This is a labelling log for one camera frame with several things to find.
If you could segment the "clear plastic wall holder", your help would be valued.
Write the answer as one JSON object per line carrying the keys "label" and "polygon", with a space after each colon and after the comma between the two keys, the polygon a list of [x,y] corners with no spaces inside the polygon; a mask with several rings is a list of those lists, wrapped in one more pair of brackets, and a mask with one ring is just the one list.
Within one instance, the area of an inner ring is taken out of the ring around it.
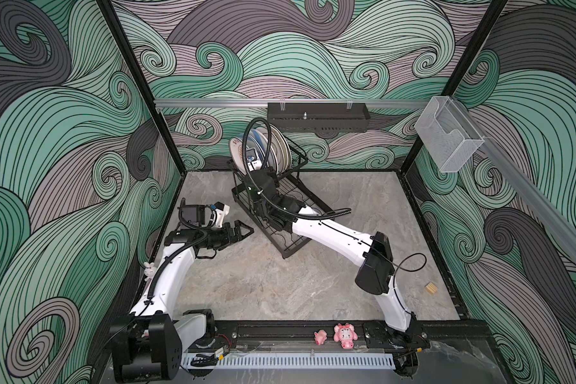
{"label": "clear plastic wall holder", "polygon": [[414,127],[443,174],[458,173],[484,143],[467,108],[450,96],[432,97]]}

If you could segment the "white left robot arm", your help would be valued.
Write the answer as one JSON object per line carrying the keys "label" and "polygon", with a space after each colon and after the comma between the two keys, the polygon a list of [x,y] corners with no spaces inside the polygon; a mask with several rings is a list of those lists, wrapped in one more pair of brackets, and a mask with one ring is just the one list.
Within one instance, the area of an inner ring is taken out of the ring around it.
{"label": "white left robot arm", "polygon": [[184,352],[199,339],[213,339],[210,310],[191,310],[181,317],[174,308],[185,276],[200,252],[214,253],[243,241],[254,229],[240,220],[227,222],[229,206],[217,202],[181,202],[179,223],[164,239],[159,262],[144,267],[145,288],[129,313],[114,322],[107,342],[118,383],[168,381],[182,368]]}

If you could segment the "cream floral plate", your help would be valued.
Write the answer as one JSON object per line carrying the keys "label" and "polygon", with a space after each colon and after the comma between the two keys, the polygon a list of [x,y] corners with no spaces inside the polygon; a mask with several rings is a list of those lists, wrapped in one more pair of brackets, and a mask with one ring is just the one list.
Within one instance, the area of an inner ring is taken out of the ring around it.
{"label": "cream floral plate", "polygon": [[[287,171],[291,165],[292,158],[291,158],[291,151],[289,146],[287,145],[286,139],[284,139],[281,132],[275,126],[271,127],[271,150],[270,154],[267,159],[267,164],[271,166],[277,174],[281,174]],[[268,129],[264,126],[260,126],[254,130],[253,133],[254,140],[257,144],[260,145],[262,148],[261,158],[264,157],[267,147],[269,144],[268,141]]]}

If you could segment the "white rabbit figurine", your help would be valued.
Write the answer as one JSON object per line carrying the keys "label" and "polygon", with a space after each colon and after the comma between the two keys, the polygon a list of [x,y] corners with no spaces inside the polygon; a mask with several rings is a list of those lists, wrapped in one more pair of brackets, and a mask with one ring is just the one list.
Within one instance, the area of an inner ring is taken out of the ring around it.
{"label": "white rabbit figurine", "polygon": [[153,262],[145,262],[144,263],[144,276],[145,281],[150,281],[154,278],[158,267]]}

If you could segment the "small wooden block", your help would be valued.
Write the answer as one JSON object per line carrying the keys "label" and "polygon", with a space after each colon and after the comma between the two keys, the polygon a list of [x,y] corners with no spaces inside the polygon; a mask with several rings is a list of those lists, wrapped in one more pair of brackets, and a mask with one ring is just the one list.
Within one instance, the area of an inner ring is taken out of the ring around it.
{"label": "small wooden block", "polygon": [[438,292],[438,287],[434,283],[427,283],[425,290],[430,294],[436,294]]}

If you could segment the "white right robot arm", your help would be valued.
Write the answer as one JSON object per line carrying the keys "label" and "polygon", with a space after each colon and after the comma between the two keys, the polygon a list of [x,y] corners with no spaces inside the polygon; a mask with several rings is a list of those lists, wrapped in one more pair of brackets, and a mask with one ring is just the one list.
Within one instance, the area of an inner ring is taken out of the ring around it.
{"label": "white right robot arm", "polygon": [[316,241],[351,261],[358,267],[355,284],[375,298],[389,329],[390,342],[410,350],[428,346],[415,313],[408,309],[398,289],[396,278],[403,265],[394,263],[384,233],[369,235],[337,223],[335,219],[349,214],[349,209],[321,213],[294,196],[280,193],[277,174],[255,150],[238,148],[231,156],[243,175],[244,190],[259,222]]}

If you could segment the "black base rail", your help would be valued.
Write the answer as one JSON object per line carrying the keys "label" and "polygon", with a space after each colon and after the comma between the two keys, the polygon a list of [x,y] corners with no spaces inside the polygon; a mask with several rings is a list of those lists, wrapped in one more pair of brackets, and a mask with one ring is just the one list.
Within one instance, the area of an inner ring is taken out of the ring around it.
{"label": "black base rail", "polygon": [[[479,320],[417,320],[402,333],[392,330],[382,320],[350,320],[358,336],[356,344],[369,349],[410,350],[427,347],[431,341],[446,339],[486,339],[492,335]],[[217,320],[215,329],[231,341],[232,347],[252,346],[256,342],[312,342],[315,332],[326,331],[331,342],[333,320]]]}

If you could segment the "large pink pig toy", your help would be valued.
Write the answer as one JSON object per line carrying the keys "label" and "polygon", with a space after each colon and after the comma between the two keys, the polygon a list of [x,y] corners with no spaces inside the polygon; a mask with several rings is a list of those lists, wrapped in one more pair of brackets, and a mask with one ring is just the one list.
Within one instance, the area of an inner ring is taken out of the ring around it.
{"label": "large pink pig toy", "polygon": [[358,336],[355,332],[354,325],[350,323],[339,323],[334,327],[334,341],[340,343],[342,349],[352,350],[357,340]]}

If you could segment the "small pink pig toy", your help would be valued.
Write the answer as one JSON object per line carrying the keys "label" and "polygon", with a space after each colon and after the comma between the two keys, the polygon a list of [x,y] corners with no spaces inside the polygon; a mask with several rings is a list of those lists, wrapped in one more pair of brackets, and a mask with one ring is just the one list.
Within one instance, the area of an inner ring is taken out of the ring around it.
{"label": "small pink pig toy", "polygon": [[315,343],[317,346],[321,346],[327,340],[327,333],[324,330],[315,332]]}

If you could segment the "aluminium wall rail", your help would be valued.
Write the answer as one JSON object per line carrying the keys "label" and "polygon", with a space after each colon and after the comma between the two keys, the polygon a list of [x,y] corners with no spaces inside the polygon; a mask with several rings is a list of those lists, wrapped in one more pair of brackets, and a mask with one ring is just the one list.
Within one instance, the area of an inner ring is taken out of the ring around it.
{"label": "aluminium wall rail", "polygon": [[193,98],[193,99],[155,99],[157,108],[265,108],[269,103],[281,105],[296,103],[339,103],[350,107],[355,103],[364,103],[371,109],[421,109],[427,106],[428,99],[229,99],[229,98]]}

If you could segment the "black wall shelf tray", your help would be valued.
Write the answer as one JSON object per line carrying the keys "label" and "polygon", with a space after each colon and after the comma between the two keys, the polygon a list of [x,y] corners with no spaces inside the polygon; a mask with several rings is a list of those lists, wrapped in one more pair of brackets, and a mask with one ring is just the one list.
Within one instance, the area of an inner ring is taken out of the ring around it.
{"label": "black wall shelf tray", "polygon": [[371,115],[365,103],[348,102],[272,102],[267,121],[282,132],[363,133]]}

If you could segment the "black frame post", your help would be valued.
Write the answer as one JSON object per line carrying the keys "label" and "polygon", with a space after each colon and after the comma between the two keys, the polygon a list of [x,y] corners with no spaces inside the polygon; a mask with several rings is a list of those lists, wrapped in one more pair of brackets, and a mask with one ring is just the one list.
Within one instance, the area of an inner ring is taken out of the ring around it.
{"label": "black frame post", "polygon": [[165,118],[160,112],[158,112],[155,106],[155,98],[147,83],[147,80],[145,80],[142,69],[138,64],[138,61],[134,54],[134,50],[128,41],[123,25],[118,19],[118,15],[112,1],[98,0],[97,5],[99,6],[102,16],[104,17],[105,22],[108,25],[108,28],[113,36],[113,39],[115,40],[115,43],[121,55],[123,56],[126,67],[134,77],[134,83],[142,96],[144,105],[150,112],[150,116],[154,121],[155,126],[157,127],[158,132],[163,139],[163,142],[166,144],[169,154],[172,160],[174,161],[175,165],[177,166],[179,174],[181,175],[182,178],[185,178],[187,176],[187,170],[181,159],[178,148],[174,143],[174,140],[172,139],[171,132],[169,130]]}

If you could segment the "orange sunburst plate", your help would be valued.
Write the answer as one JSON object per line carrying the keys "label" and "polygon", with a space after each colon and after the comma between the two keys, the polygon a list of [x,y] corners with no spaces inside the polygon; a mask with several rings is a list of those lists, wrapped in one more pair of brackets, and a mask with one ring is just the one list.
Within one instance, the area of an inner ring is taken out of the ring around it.
{"label": "orange sunburst plate", "polygon": [[230,140],[230,155],[236,168],[242,174],[246,174],[246,168],[243,163],[243,142],[241,139],[232,138]]}

